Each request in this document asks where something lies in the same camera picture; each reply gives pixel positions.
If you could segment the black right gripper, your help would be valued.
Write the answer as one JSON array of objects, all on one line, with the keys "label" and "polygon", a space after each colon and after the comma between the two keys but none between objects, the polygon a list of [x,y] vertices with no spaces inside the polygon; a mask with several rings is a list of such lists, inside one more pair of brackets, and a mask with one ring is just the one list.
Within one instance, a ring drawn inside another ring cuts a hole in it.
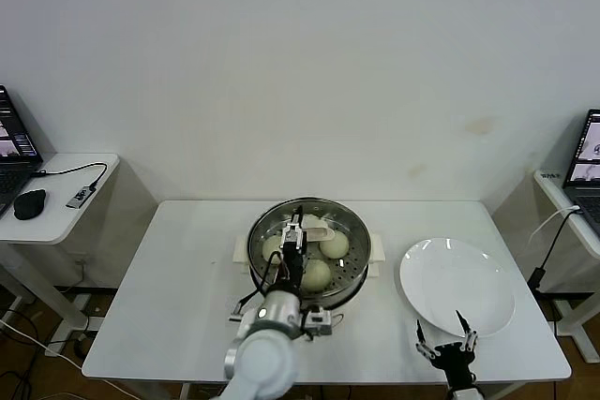
[{"label": "black right gripper", "polygon": [[417,343],[415,347],[423,357],[431,360],[435,368],[444,372],[450,389],[470,389],[474,386],[470,364],[475,359],[474,349],[478,333],[458,310],[456,314],[464,332],[462,344],[454,342],[431,348],[418,319],[416,321]]}]

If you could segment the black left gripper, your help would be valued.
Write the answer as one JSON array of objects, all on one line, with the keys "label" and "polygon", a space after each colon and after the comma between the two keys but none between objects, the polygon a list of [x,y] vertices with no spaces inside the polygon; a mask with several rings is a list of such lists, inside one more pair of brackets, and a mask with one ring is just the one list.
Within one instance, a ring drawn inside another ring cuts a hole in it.
[{"label": "black left gripper", "polygon": [[292,223],[281,234],[283,275],[280,280],[289,286],[299,286],[304,274],[308,243],[304,242],[303,218],[304,208],[300,205],[292,213]]}]

